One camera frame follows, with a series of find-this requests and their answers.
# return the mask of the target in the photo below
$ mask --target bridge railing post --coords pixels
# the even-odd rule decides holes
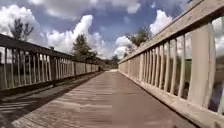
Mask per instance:
[[[56,78],[56,75],[57,75],[57,72],[56,72],[56,57],[54,56],[49,56],[49,61],[50,61],[50,78],[51,78],[51,81],[53,83],[53,86],[55,85],[55,80],[57,79]]]
[[[215,74],[215,40],[211,24],[192,32],[192,70],[188,100],[207,108]]]

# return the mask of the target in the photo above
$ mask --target white cloud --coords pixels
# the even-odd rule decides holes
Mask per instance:
[[[89,33],[89,28],[92,26],[93,16],[83,16],[81,21],[76,25],[73,31],[58,32],[52,30],[47,34],[42,32],[40,24],[36,21],[30,9],[25,7],[18,7],[11,5],[9,7],[2,7],[0,10],[0,33],[12,36],[9,30],[9,25],[14,23],[16,18],[21,18],[22,22],[28,22],[34,26],[34,31],[28,38],[28,42],[38,44],[44,47],[54,46],[55,50],[71,53],[73,43],[79,34],[87,36],[89,46],[98,52],[99,57],[110,57],[108,50],[105,48],[105,41],[98,32]]]
[[[125,36],[121,36],[117,38],[115,44],[117,45],[117,48],[114,51],[114,54],[118,56],[119,59],[122,59],[124,57],[124,54],[128,52],[128,45],[132,45],[132,42]]]
[[[150,6],[152,9],[154,9],[156,7],[156,2],[153,1],[152,5]]]
[[[75,43],[76,38],[80,34],[85,34],[87,38],[88,45],[93,51],[98,53],[100,58],[108,58],[110,55],[105,48],[105,41],[103,40],[100,33],[95,32],[93,34],[89,33],[89,29],[92,26],[93,16],[86,15],[83,16],[81,21],[76,25],[73,31],[66,31],[59,33],[57,31],[52,31],[47,34],[48,43],[50,46],[54,46],[56,50],[72,53],[73,43]]]
[[[173,18],[171,16],[167,16],[164,11],[157,10],[157,16],[154,23],[150,24],[150,30],[153,35],[160,32],[165,26],[167,26],[170,22],[172,22]]]
[[[51,16],[76,20],[86,11],[106,9],[106,6],[124,8],[128,13],[136,13],[140,0],[28,0],[36,6],[43,6]]]
[[[122,59],[124,57],[124,54],[126,53],[126,51],[127,51],[127,47],[120,46],[115,49],[114,54],[117,55],[117,57],[119,59]]]
[[[29,42],[43,45],[46,41],[41,32],[40,25],[30,9],[26,9],[25,7],[20,8],[17,5],[11,5],[9,7],[3,6],[0,10],[0,16],[0,33],[12,36],[9,26],[13,26],[15,19],[21,18],[22,22],[28,22],[34,27],[33,32],[29,36]]]
[[[121,37],[117,38],[115,44],[118,46],[127,46],[127,45],[131,44],[131,41],[127,37],[121,36]]]
[[[131,6],[128,6],[127,12],[130,13],[130,14],[136,13],[139,10],[140,7],[141,7],[140,3],[133,4]]]

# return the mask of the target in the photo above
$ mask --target wooden railing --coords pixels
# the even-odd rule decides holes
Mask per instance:
[[[51,85],[99,71],[99,65],[78,62],[73,56],[0,35],[2,91]]]
[[[119,71],[197,125],[224,127],[223,15],[224,0],[201,0],[121,60]]]

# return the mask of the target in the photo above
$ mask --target blue sky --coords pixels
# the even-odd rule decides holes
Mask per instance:
[[[124,37],[140,27],[153,34],[185,10],[187,0],[3,0],[0,33],[11,35],[8,25],[21,17],[35,31],[30,42],[71,53],[72,43],[85,34],[101,58],[122,57],[130,43]]]

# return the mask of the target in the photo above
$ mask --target bridge deck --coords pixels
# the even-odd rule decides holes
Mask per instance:
[[[73,81],[58,88],[69,86],[74,86]],[[45,90],[3,103],[2,118],[16,128],[195,128],[113,71],[70,88],[57,98],[46,98],[51,93]]]

